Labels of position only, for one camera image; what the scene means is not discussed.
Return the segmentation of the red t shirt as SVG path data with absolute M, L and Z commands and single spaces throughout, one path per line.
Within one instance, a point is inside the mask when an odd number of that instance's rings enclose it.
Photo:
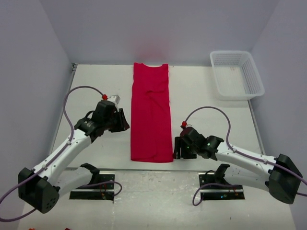
M 173 160 L 168 65 L 133 65 L 130 158 L 169 163 Z

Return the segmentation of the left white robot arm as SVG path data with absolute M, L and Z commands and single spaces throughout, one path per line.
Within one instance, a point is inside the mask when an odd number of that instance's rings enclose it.
M 80 119 L 73 134 L 44 161 L 33 169 L 23 168 L 18 174 L 19 197 L 45 214 L 64 194 L 76 188 L 99 186 L 99 170 L 91 164 L 84 163 L 67 175 L 63 171 L 106 130 L 115 133 L 129 129 L 123 109 L 118 108 L 119 101 L 118 95 L 99 101 L 96 109 L 89 112 L 91 117 Z

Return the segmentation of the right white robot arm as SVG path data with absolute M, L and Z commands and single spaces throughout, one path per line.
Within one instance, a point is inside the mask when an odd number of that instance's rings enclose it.
M 267 191 L 285 204 L 292 204 L 298 194 L 302 174 L 286 155 L 258 155 L 229 145 L 222 138 L 204 137 L 192 127 L 184 128 L 175 137 L 173 158 L 195 159 L 198 156 L 221 162 L 214 174 L 201 183 L 201 190 L 218 187 L 235 190 L 249 186 Z

